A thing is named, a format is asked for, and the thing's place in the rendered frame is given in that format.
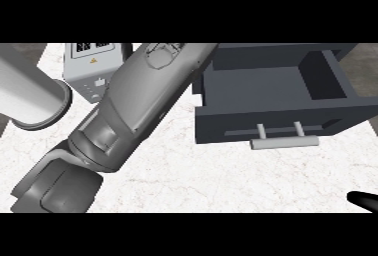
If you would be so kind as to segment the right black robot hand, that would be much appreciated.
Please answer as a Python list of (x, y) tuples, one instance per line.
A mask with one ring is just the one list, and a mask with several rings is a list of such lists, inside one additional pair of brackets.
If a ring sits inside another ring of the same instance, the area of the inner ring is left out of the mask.
[(350, 191), (347, 193), (347, 200), (350, 203), (378, 214), (378, 195), (361, 191)]

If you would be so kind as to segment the dark grey drawer front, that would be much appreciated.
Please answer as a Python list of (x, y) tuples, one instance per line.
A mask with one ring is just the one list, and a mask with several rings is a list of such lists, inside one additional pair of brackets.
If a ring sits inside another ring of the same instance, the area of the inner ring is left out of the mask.
[(296, 122), (308, 136), (333, 136), (377, 115), (378, 97), (207, 105), (195, 108), (195, 140), (207, 144), (259, 139), (259, 124), (269, 138), (294, 137)]

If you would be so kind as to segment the dark grey drawer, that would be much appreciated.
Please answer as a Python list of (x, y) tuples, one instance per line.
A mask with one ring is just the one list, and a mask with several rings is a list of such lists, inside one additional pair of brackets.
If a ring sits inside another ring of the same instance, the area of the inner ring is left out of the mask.
[(203, 96), (203, 106), (352, 96), (349, 80), (330, 51), (311, 52), (296, 67), (216, 70), (212, 62), (192, 93)]
[(308, 136), (333, 136), (377, 115), (378, 97), (207, 105), (195, 108), (195, 140), (207, 144), (259, 139), (259, 124), (269, 138), (294, 137), (296, 122)]

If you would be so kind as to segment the dark grey cabinet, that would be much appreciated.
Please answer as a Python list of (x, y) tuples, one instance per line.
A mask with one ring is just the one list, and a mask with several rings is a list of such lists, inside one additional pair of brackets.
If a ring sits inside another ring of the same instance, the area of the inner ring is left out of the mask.
[(311, 52), (330, 51), (342, 60), (356, 43), (222, 43), (213, 58), (216, 70), (296, 67)]

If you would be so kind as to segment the pale grey appliance box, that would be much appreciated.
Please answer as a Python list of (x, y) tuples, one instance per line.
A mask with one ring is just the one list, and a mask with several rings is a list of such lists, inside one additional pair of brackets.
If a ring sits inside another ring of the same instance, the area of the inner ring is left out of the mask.
[(62, 77), (92, 104), (101, 101), (113, 74), (132, 54), (132, 43), (65, 44)]

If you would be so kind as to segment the white cylinder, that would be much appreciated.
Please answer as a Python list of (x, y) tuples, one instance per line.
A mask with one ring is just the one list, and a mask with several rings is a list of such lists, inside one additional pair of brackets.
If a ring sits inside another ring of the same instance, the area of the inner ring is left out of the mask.
[(36, 131), (52, 126), (73, 103), (73, 90), (52, 79), (9, 43), (0, 43), (0, 114)]

